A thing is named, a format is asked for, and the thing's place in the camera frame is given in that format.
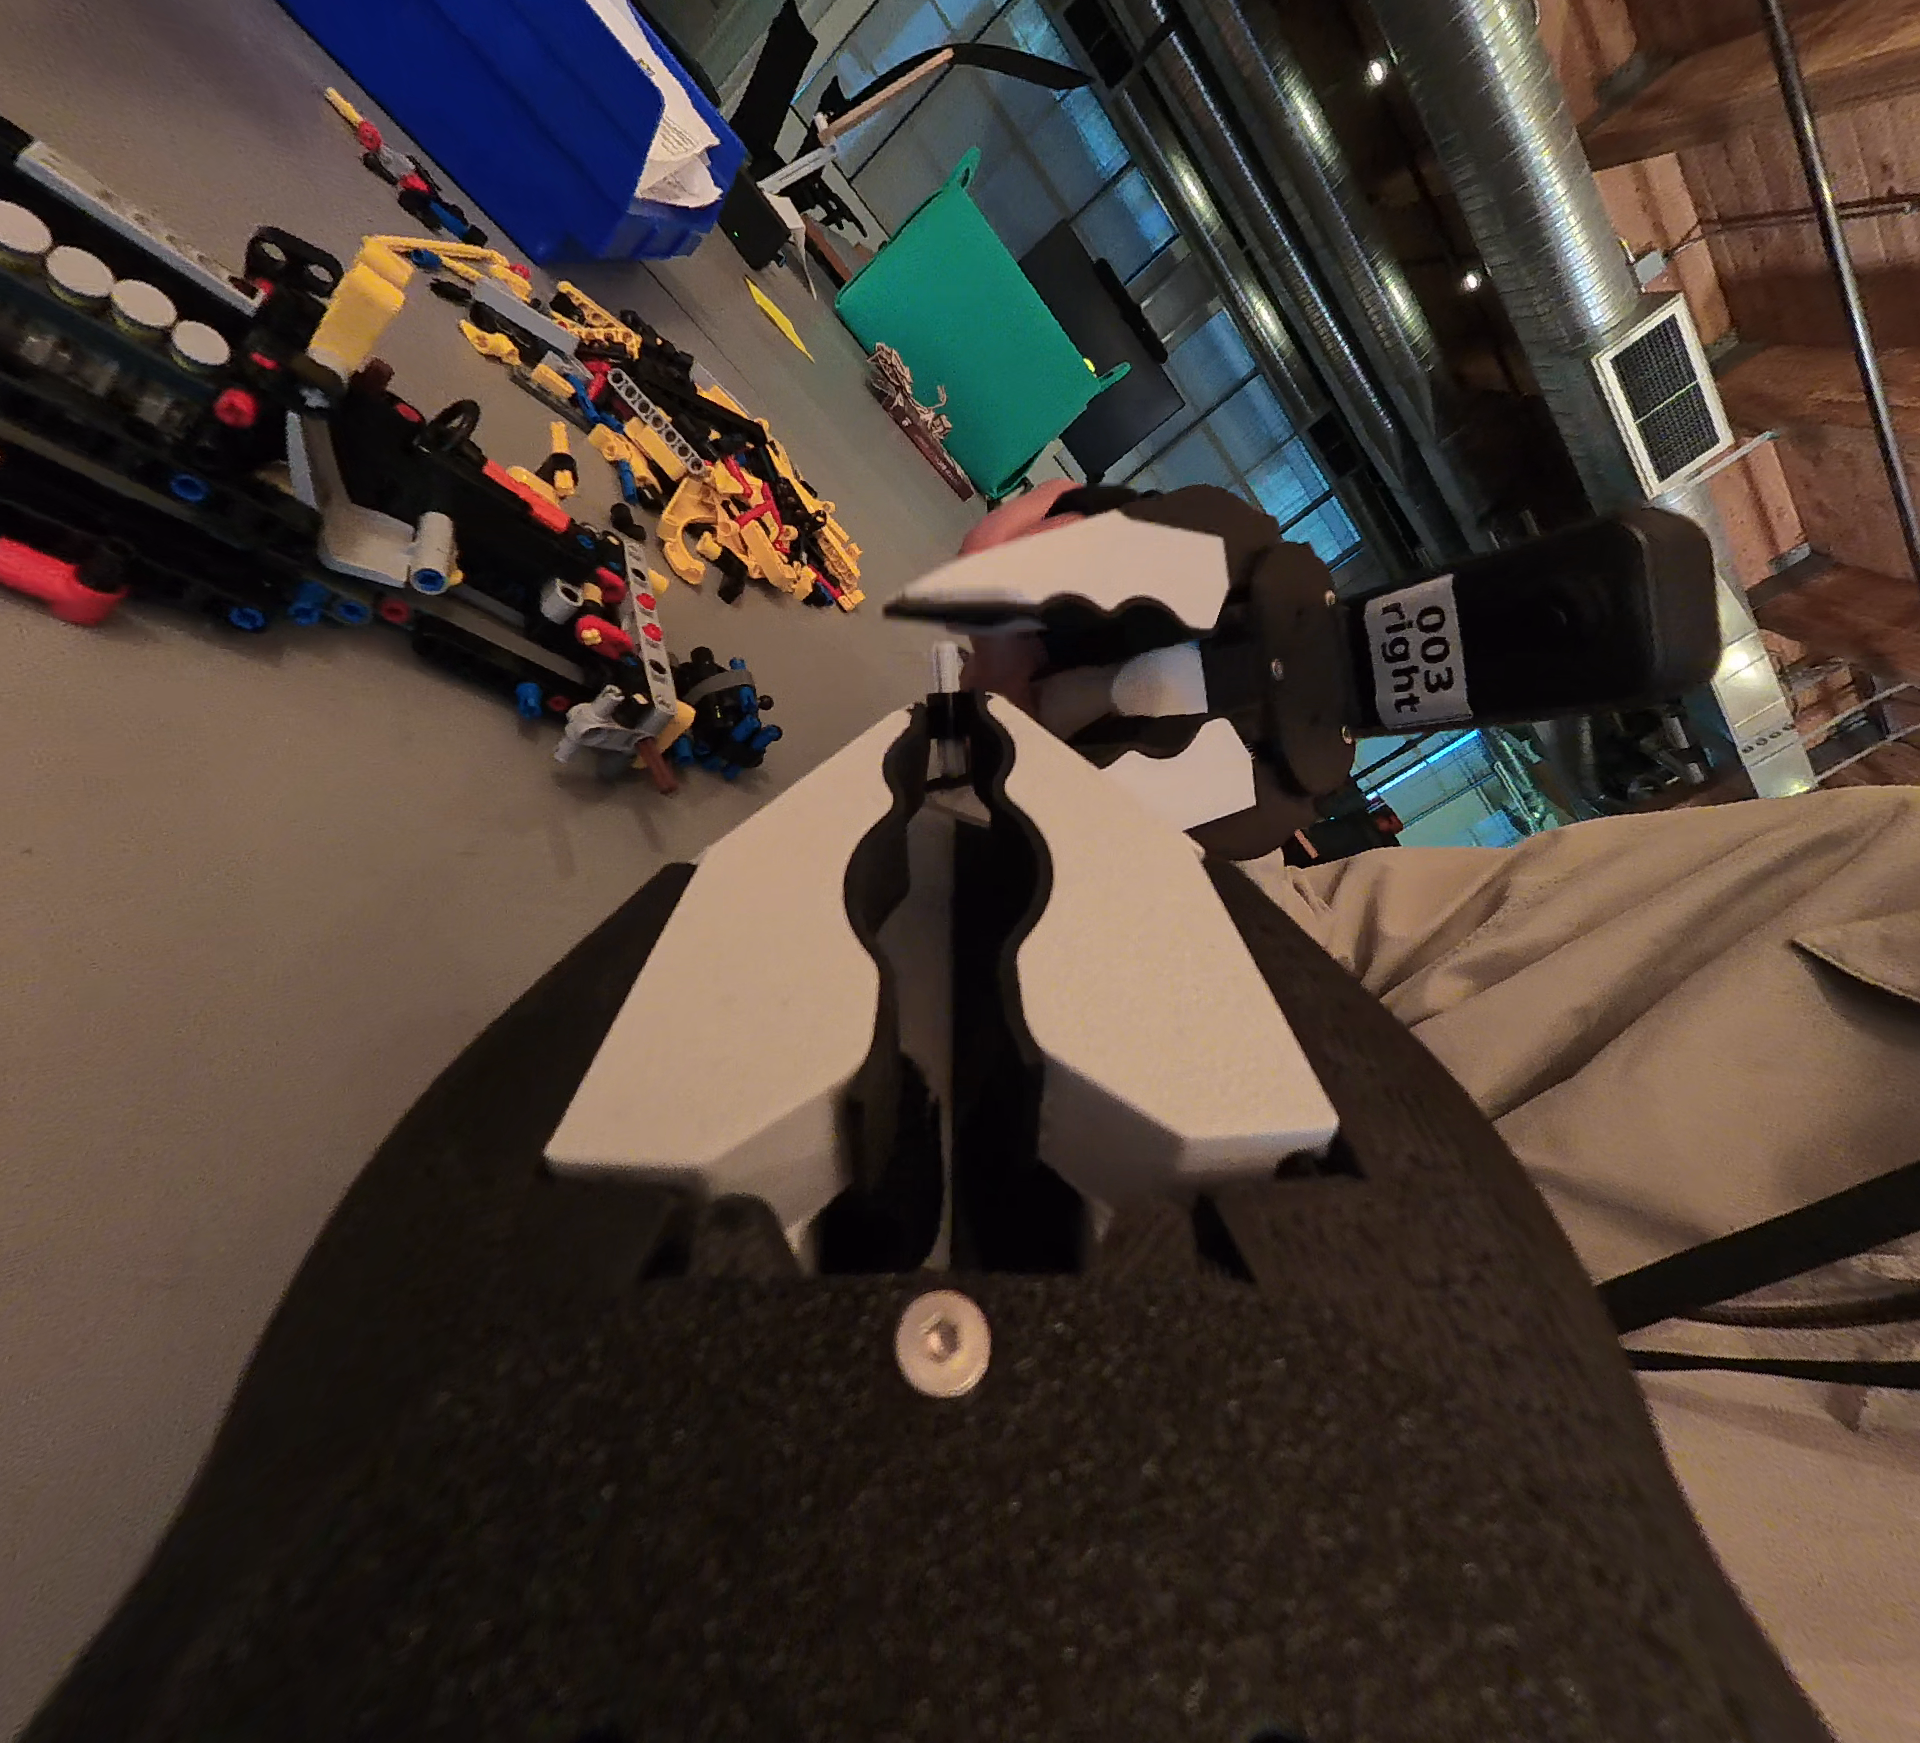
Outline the black monitor screen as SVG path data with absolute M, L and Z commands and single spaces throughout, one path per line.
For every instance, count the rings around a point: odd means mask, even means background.
M 1088 253 L 1073 224 L 1055 224 L 1018 262 L 1082 363 L 1096 375 L 1117 367 L 1122 371 L 1100 383 L 1063 433 L 1082 478 L 1102 482 L 1139 443 L 1186 409 L 1186 397 L 1167 367 L 1166 341 L 1115 268 Z

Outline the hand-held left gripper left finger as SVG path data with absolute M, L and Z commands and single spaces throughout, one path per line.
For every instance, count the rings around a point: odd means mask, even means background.
M 910 1272 L 942 1225 L 941 1115 L 878 947 L 910 886 L 931 711 L 894 711 L 694 864 L 543 1155 L 561 1177 L 819 1217 L 821 1266 Z

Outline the black box device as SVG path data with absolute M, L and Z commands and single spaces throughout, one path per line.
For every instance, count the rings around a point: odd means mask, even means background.
M 790 254 L 803 262 L 803 214 L 785 194 L 766 194 L 750 166 L 736 174 L 721 201 L 717 228 L 751 271 L 781 264 Z

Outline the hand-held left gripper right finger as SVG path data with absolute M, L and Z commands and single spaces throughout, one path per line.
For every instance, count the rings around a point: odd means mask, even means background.
M 1204 853 L 1011 702 L 972 702 L 965 1264 L 1081 1268 L 1096 1209 L 1325 1157 L 1332 1101 Z

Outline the brown wooden model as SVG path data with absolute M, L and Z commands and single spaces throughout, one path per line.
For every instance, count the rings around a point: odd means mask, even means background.
M 879 344 L 867 355 L 865 385 L 869 395 L 887 413 L 910 447 L 928 461 L 936 476 L 960 500 L 975 500 L 975 485 L 963 466 L 948 453 L 948 392 L 936 388 L 936 399 L 927 406 L 919 399 L 914 375 L 901 352 Z

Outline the person's right forearm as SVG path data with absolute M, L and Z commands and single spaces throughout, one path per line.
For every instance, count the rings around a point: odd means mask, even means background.
M 1492 1119 L 1609 1119 L 1599 1155 L 1703 1155 L 1728 1112 L 1708 978 L 1743 936 L 1784 806 L 1560 828 L 1513 847 L 1379 847 L 1241 872 L 1449 1066 Z

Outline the silver ventilation duct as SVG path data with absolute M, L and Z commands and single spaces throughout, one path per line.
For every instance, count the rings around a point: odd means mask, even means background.
M 1600 512 L 1638 512 L 1667 497 L 1679 513 L 1711 523 L 1700 494 L 1728 441 L 1717 390 L 1679 294 L 1659 310 L 1635 282 L 1597 191 L 1588 155 L 1569 115 L 1534 11 L 1523 0 L 1365 0 L 1401 66 L 1469 233 L 1541 388 L 1549 420 Z M 1909 460 L 1861 302 L 1853 253 L 1817 145 L 1808 83 L 1780 0 L 1761 0 L 1771 74 L 1811 191 L 1831 273 L 1842 294 L 1861 409 L 1877 436 L 1916 578 L 1916 502 Z M 1614 360 L 1638 352 L 1676 322 L 1688 352 L 1679 381 L 1694 385 L 1709 417 L 1708 461 L 1659 476 L 1646 447 L 1640 412 L 1618 390 Z M 1737 749 L 1737 765 L 1760 796 L 1794 796 L 1816 782 L 1833 786 L 1839 765 L 1816 775 L 1804 737 L 1763 653 L 1760 627 L 1732 572 L 1708 581 L 1709 675 L 1670 677 L 1656 694 L 1679 694 L 1688 681 L 1713 685 L 1716 707 Z

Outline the white air vent grille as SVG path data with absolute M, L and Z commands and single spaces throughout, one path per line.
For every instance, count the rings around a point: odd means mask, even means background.
M 1647 311 L 1590 355 L 1597 390 L 1650 497 L 1692 487 L 1734 449 L 1734 432 L 1688 297 Z

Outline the pile of building bricks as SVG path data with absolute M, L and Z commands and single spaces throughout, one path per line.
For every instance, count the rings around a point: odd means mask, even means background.
M 421 160 L 389 147 L 342 92 L 325 102 L 354 132 L 363 164 L 428 237 L 367 237 L 325 305 L 307 349 L 357 383 L 385 378 L 380 344 L 412 286 L 464 310 L 461 331 L 484 361 L 580 432 L 619 478 L 623 500 L 650 510 L 669 571 L 697 587 L 748 583 L 806 607 L 853 613 L 859 544 L 836 504 L 795 467 L 769 426 L 637 314 L 615 314 L 571 282 L 541 295 L 451 203 Z

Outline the blue plastic bin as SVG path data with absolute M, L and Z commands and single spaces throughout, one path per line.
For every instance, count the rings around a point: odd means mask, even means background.
M 637 201 L 661 96 L 585 0 L 275 0 L 541 264 L 667 260 L 716 227 L 744 147 L 720 131 L 717 203 Z

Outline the black brick assembly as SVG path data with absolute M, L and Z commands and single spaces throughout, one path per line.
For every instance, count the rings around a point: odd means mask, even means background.
M 966 646 L 957 638 L 944 636 L 933 645 L 927 718 L 928 806 L 960 826 L 988 829 L 988 806 L 972 783 L 975 708 L 966 689 Z

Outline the person's right hand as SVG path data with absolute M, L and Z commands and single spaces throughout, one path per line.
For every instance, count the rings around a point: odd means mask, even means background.
M 960 544 L 960 554 L 979 554 L 1030 532 L 1059 530 L 1076 523 L 1078 512 L 1061 512 L 1059 504 L 1078 487 L 1081 483 L 1069 480 L 1053 480 L 1005 500 L 972 527 Z M 1049 650 L 1037 632 L 990 632 L 969 638 L 965 687 L 998 694 L 1030 716 L 1037 714 L 1037 685 L 1049 670 Z

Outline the curved black and wood stand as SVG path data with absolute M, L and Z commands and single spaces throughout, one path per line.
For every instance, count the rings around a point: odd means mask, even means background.
M 847 99 L 846 107 L 836 112 L 827 112 L 826 109 L 815 111 L 811 121 L 813 145 L 806 147 L 791 162 L 756 183 L 757 194 L 769 211 L 790 227 L 790 237 L 797 244 L 799 254 L 803 254 L 806 246 L 803 204 L 799 203 L 802 187 L 815 185 L 826 169 L 840 160 L 847 139 L 878 116 L 884 107 L 913 90 L 931 87 L 953 68 L 975 68 L 1025 83 L 1050 95 L 1088 89 L 1093 83 L 1085 71 L 1047 54 L 988 43 L 950 43 L 906 59 L 878 76 L 857 96 Z

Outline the partly built toy car chassis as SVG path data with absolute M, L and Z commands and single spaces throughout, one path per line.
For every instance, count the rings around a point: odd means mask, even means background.
M 554 757 L 736 780 L 781 739 L 742 657 L 675 650 L 650 510 L 417 282 L 385 378 L 307 349 L 354 260 L 260 227 L 229 269 L 4 123 L 4 594 L 99 629 L 378 627 L 556 730 Z

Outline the person's beige jacket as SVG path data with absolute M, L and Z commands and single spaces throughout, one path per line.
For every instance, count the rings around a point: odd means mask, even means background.
M 1916 1161 L 1916 790 L 1553 839 L 1556 1083 L 1500 1130 L 1595 1280 Z M 1716 1551 L 1844 1739 L 1916 1739 L 1916 1395 L 1728 1372 L 1644 1394 Z

